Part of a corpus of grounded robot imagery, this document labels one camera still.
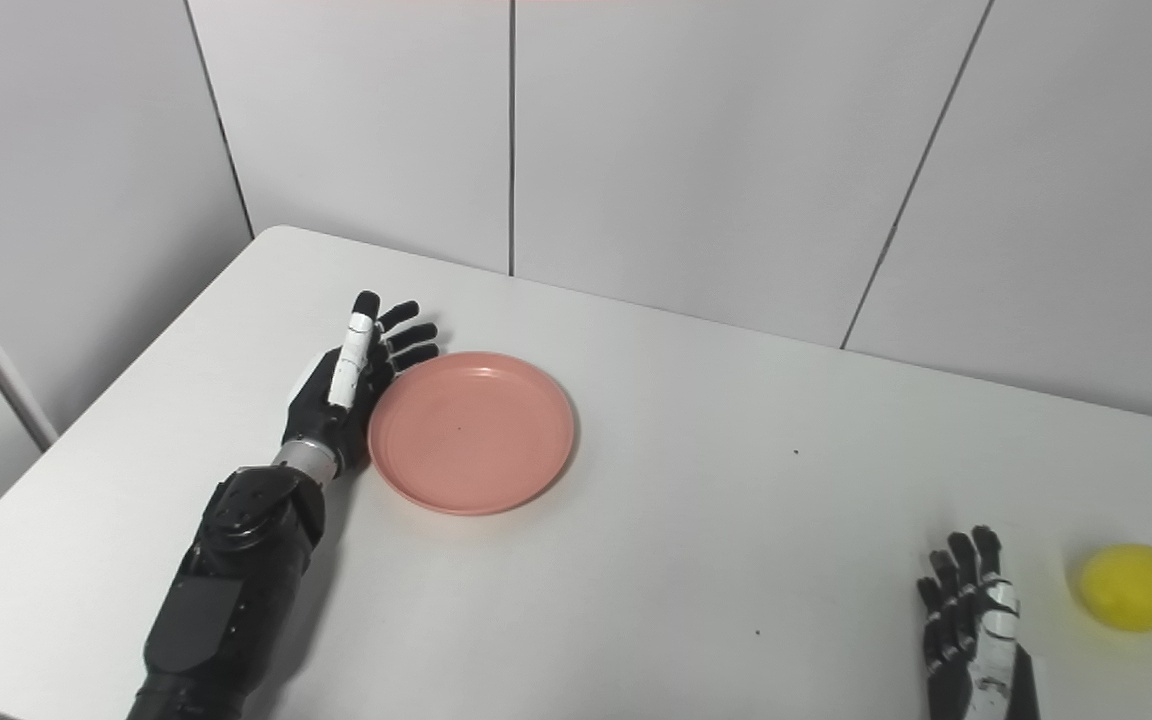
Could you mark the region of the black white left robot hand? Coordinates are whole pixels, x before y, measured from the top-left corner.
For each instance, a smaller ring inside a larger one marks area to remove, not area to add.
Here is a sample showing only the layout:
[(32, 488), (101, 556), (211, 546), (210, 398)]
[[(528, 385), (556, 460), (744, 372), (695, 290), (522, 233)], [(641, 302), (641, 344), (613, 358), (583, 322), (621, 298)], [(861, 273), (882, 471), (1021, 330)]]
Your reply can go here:
[(380, 397), (408, 370), (440, 354), (435, 323), (416, 323), (419, 302), (380, 306), (376, 291), (356, 297), (342, 342), (317, 361), (291, 397), (276, 465), (323, 484), (361, 465)]

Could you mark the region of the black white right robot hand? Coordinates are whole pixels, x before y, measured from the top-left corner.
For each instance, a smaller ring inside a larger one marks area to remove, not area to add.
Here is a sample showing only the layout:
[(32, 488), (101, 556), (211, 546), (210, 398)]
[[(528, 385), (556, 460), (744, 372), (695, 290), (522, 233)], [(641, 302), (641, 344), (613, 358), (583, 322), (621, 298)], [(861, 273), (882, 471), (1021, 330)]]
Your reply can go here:
[(916, 579), (925, 611), (922, 657), (932, 719), (1038, 719), (1032, 657), (1018, 639), (1020, 600), (990, 526), (954, 532)]

